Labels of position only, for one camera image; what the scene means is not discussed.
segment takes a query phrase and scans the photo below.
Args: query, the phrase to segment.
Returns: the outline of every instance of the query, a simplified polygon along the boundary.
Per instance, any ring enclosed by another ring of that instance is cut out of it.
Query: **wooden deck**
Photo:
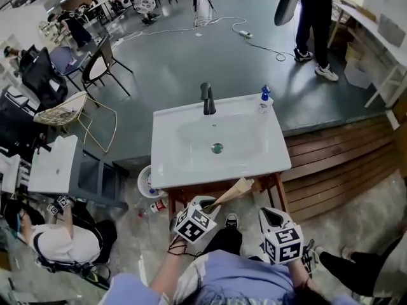
[[[281,173],[286,208],[296,222],[349,202],[397,168],[385,116],[286,138],[292,169]]]

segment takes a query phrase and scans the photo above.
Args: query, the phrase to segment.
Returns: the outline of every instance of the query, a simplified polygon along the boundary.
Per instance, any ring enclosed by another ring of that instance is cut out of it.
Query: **gray floor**
[[[133,273],[148,283],[160,266],[168,247],[168,212],[138,218],[138,208],[149,202],[137,190],[137,181],[129,179],[125,187],[125,199],[130,210],[125,214],[110,211],[116,220],[118,240],[111,252],[109,267],[112,275],[120,272]],[[407,205],[406,187],[399,172],[381,181],[376,187],[363,193],[347,205],[337,208],[301,224],[305,241],[311,238],[316,245],[323,246],[328,252],[339,255],[343,246],[358,251],[376,250],[378,245],[388,241],[389,236],[397,232],[398,225],[406,219],[404,209]],[[236,212],[239,216],[239,230],[243,234],[241,254],[243,256],[259,255],[261,232],[258,224],[258,210],[269,207],[266,194],[244,198],[223,205],[216,218],[218,227],[211,231],[189,252],[202,251],[216,230],[222,227],[225,215]],[[10,238],[10,252],[19,263],[12,261],[13,281],[17,291],[31,292],[38,301],[56,301],[61,299],[77,300],[77,304],[97,304],[103,291],[81,280],[73,274],[51,274],[34,264],[33,252]],[[184,257],[184,267],[192,261]],[[314,280],[319,290],[332,298],[339,293],[350,294],[335,277],[323,270],[314,273]]]
[[[292,53],[294,22],[281,27],[273,23],[278,1],[212,0],[220,17],[247,20],[237,29],[251,32],[254,44]],[[203,15],[207,11],[204,2]],[[162,3],[158,9],[162,17],[148,28],[142,26],[134,10],[128,10],[125,19],[114,25],[112,43],[140,29],[150,33],[193,26],[189,0],[179,0],[179,4],[174,2],[171,6],[167,0]],[[115,49],[115,57],[134,71],[133,77],[119,65],[112,70],[131,97],[111,78],[104,79],[106,87],[89,89],[99,102],[118,113],[117,134],[107,154],[110,159],[149,156],[153,112],[199,102],[199,87],[205,81],[212,85],[215,98],[259,93],[267,84],[272,89],[273,107],[285,134],[354,121],[384,110],[380,98],[369,109],[364,108],[374,88],[363,90],[350,86],[343,75],[344,60],[329,57],[333,69],[340,75],[338,83],[330,83],[315,75],[314,60],[296,64],[293,57],[287,55],[285,62],[279,62],[275,53],[245,44],[243,37],[231,30],[235,22],[238,20],[225,19],[196,30],[140,36]],[[79,76],[75,80],[80,84]],[[107,143],[114,128],[113,121],[107,120],[109,115],[104,111],[95,111],[93,105],[87,109],[95,121],[93,133]]]

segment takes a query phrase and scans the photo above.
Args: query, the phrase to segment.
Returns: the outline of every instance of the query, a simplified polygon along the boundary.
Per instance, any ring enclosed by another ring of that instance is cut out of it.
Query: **white sink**
[[[215,100],[213,115],[204,115],[203,103],[154,112],[151,186],[188,186],[291,168],[274,110],[260,114],[258,103],[255,94]]]

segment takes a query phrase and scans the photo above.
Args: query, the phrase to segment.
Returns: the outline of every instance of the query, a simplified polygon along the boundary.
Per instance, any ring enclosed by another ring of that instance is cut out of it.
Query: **drain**
[[[218,142],[213,144],[211,149],[214,154],[220,154],[223,151],[223,145]]]

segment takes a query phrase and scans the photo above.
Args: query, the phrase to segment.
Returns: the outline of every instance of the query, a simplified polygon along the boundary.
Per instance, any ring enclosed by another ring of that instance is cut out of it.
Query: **black faucet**
[[[212,115],[216,113],[215,101],[212,95],[212,88],[210,83],[203,83],[201,85],[201,100],[203,100],[203,114]]]

